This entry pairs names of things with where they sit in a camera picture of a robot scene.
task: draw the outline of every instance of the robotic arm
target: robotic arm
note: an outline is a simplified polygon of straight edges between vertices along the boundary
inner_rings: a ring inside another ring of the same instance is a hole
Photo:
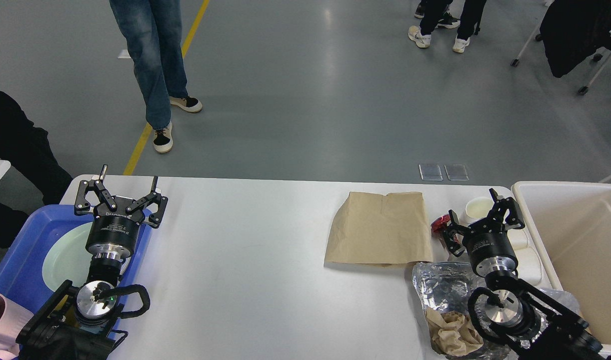
[[[523,215],[513,198],[499,196],[494,189],[490,195],[494,205],[488,215],[470,226],[459,224],[452,210],[432,224],[448,251],[457,257],[467,251],[472,271],[485,279],[486,287],[478,287],[468,299],[477,332],[489,342],[509,346],[520,360],[603,360],[598,354],[603,347],[586,330],[584,319],[519,278],[507,232],[525,227]],[[488,329],[476,311],[481,303]],[[541,314],[547,327],[538,335]]]
[[[112,329],[118,319],[141,316],[150,308],[143,285],[120,285],[121,269],[136,251],[139,228],[161,224],[168,198],[157,192],[156,176],[150,192],[138,200],[112,195],[104,187],[107,168],[103,166],[97,180],[82,180],[75,199],[75,215],[93,214],[85,244],[91,254],[86,283],[75,287],[64,281],[27,322],[16,339],[23,346],[20,360],[105,360],[128,335]],[[89,192],[100,202],[92,210],[86,200]],[[146,218],[150,204],[156,204],[157,211]],[[138,294],[142,306],[123,311],[120,298],[130,294]],[[115,341],[110,333],[122,336]]]

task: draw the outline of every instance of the red object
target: red object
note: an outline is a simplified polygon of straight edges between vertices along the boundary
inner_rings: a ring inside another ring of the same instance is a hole
[[[430,226],[432,233],[440,233],[448,227],[448,223],[450,223],[450,214],[445,214],[440,218],[432,221]]]

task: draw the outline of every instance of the white plate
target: white plate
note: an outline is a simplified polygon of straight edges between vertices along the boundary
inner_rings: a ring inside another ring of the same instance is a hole
[[[56,292],[65,280],[72,280],[73,287],[86,284],[90,260],[93,256],[86,250],[91,222],[79,225],[66,232],[52,245],[43,260],[43,282],[48,289]],[[127,268],[130,258],[123,263],[121,274]]]

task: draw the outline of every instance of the black jacket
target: black jacket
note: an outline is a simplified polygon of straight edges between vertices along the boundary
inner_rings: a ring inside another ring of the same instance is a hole
[[[552,75],[561,78],[598,48],[611,50],[611,0],[555,0],[540,29]]]

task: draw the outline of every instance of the white plastic bin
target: white plastic bin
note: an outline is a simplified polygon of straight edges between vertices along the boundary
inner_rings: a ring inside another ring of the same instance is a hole
[[[521,181],[512,192],[552,287],[574,294],[611,354],[611,184]]]

